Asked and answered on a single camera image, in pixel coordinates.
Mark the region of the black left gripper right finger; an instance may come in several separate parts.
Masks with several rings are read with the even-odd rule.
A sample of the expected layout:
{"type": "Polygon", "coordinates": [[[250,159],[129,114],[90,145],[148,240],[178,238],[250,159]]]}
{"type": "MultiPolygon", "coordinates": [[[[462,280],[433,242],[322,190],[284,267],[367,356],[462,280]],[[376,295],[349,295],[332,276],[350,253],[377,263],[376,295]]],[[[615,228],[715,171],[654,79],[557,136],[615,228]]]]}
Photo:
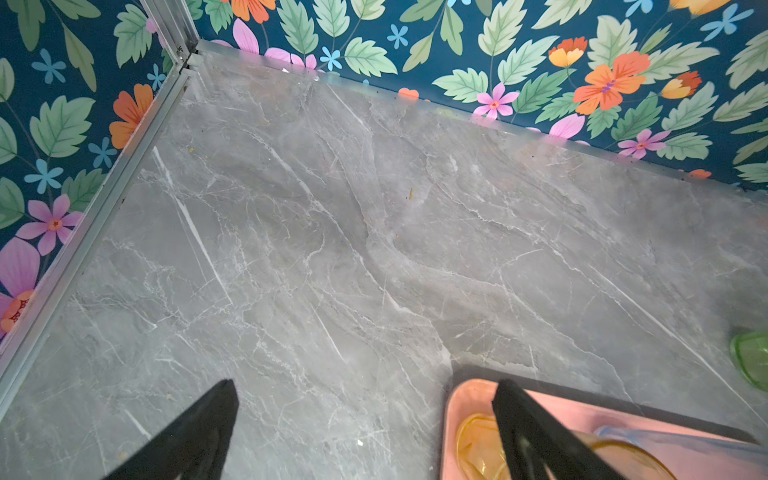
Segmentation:
{"type": "Polygon", "coordinates": [[[513,479],[622,478],[514,381],[498,383],[492,409],[513,479]]]}

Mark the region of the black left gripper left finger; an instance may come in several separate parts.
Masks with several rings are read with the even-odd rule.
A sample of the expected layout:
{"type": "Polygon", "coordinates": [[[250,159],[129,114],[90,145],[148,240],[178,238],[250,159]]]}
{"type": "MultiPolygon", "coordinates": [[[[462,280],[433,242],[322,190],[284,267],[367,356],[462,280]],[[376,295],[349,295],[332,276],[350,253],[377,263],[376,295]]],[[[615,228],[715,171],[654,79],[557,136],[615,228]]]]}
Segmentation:
{"type": "Polygon", "coordinates": [[[234,381],[219,381],[107,477],[220,479],[238,409],[234,381]]]}

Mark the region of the pink plastic tray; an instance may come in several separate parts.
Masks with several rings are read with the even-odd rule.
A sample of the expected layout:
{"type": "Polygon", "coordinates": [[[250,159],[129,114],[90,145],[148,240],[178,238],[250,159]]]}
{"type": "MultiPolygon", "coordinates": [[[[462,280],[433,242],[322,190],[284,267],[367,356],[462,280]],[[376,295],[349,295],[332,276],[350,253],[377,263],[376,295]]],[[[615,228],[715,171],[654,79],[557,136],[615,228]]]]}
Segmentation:
{"type": "MultiPolygon", "coordinates": [[[[465,477],[456,459],[459,426],[473,414],[491,415],[496,389],[496,382],[474,378],[459,384],[449,395],[444,410],[440,468],[442,479],[465,477]]],[[[629,412],[628,405],[622,402],[612,409],[606,399],[576,390],[568,390],[562,396],[537,389],[528,389],[526,392],[571,430],[593,433],[600,427],[618,427],[691,435],[741,445],[756,443],[749,434],[737,429],[653,408],[637,415],[629,412]]]]}

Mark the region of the green short cup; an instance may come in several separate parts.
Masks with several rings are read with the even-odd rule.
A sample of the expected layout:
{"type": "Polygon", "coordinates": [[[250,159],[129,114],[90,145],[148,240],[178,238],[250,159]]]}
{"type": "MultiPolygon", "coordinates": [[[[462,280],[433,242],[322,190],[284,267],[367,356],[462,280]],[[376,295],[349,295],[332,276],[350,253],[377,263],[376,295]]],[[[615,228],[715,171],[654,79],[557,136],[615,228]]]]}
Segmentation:
{"type": "Polygon", "coordinates": [[[767,334],[748,332],[735,335],[730,356],[736,370],[753,387],[767,391],[767,334]]]}

